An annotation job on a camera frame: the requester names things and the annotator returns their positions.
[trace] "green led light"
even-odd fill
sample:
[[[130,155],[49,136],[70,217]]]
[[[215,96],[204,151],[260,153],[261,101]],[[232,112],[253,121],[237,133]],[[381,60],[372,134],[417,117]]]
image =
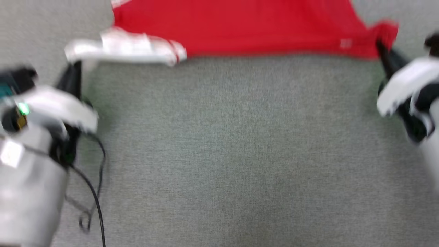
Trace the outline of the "green led light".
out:
[[[17,104],[18,110],[20,111],[20,113],[22,115],[29,115],[30,113],[30,108],[26,103],[18,103]]]

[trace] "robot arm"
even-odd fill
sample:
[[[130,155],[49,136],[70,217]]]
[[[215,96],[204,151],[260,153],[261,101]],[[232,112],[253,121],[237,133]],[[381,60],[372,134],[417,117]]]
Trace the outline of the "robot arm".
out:
[[[408,62],[396,51],[388,52],[377,44],[389,80],[380,87],[377,108],[382,116],[400,116],[439,190],[439,33],[425,45],[430,55]]]
[[[0,246],[46,247],[58,227],[81,132],[97,114],[80,101],[81,64],[55,88],[34,87],[0,104]]]

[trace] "gray carpet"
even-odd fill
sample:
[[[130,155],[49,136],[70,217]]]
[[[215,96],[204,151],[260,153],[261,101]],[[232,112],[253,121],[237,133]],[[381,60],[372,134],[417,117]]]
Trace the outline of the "gray carpet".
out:
[[[437,0],[354,4],[367,23],[399,21],[413,57],[438,28]],[[69,40],[112,22],[107,0],[3,0],[0,13],[0,66],[32,64],[41,84]],[[437,246],[439,200],[401,123],[377,113],[382,78],[377,62],[316,55],[101,64],[83,92],[109,153],[107,245]],[[80,151],[96,181],[98,148]],[[74,175],[68,193],[92,202]],[[53,246],[101,245],[97,215],[84,235],[78,214],[65,204]]]

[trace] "white sticker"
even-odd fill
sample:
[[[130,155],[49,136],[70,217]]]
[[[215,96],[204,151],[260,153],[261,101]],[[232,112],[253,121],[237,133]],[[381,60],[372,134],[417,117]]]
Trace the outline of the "white sticker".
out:
[[[341,49],[350,49],[352,47],[352,39],[342,39],[340,41]]]
[[[0,150],[0,161],[3,165],[13,168],[18,167],[18,163],[23,155],[25,148],[23,145],[7,140]]]

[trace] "black cable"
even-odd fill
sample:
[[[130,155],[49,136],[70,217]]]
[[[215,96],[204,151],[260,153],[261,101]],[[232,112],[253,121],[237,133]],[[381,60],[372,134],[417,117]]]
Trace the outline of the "black cable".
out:
[[[90,180],[87,178],[87,176],[81,172],[80,170],[78,170],[78,168],[76,168],[75,166],[71,165],[70,166],[72,168],[72,170],[74,170],[88,185],[88,187],[91,190],[91,193],[93,194],[94,197],[94,202],[96,203],[96,208],[97,208],[97,214],[99,215],[99,222],[101,224],[101,235],[102,235],[102,247],[105,247],[105,230],[104,230],[104,221],[102,219],[102,211],[101,211],[101,205],[99,204],[99,198],[97,197],[96,192],[94,191],[93,185],[91,184]]]
[[[99,184],[97,186],[97,197],[99,198],[101,196],[101,189],[102,189],[102,173],[104,170],[104,165],[106,162],[107,155],[105,152],[104,145],[102,144],[102,142],[100,141],[100,139],[96,135],[88,134],[86,136],[91,138],[96,143],[98,143],[99,147],[102,150],[102,160],[101,160],[101,165],[99,167]],[[90,227],[91,227],[91,219],[93,217],[93,213],[95,210],[94,205],[90,209],[88,209],[86,206],[83,206],[81,203],[79,203],[78,201],[76,201],[75,199],[73,199],[72,197],[70,197],[68,195],[65,195],[65,200],[66,200],[66,202],[70,203],[72,206],[74,206],[76,209],[78,209],[82,212],[79,219],[78,219],[79,227],[81,228],[81,230],[83,232],[89,233]],[[87,227],[84,227],[84,224],[83,224],[85,218],[87,220]]]

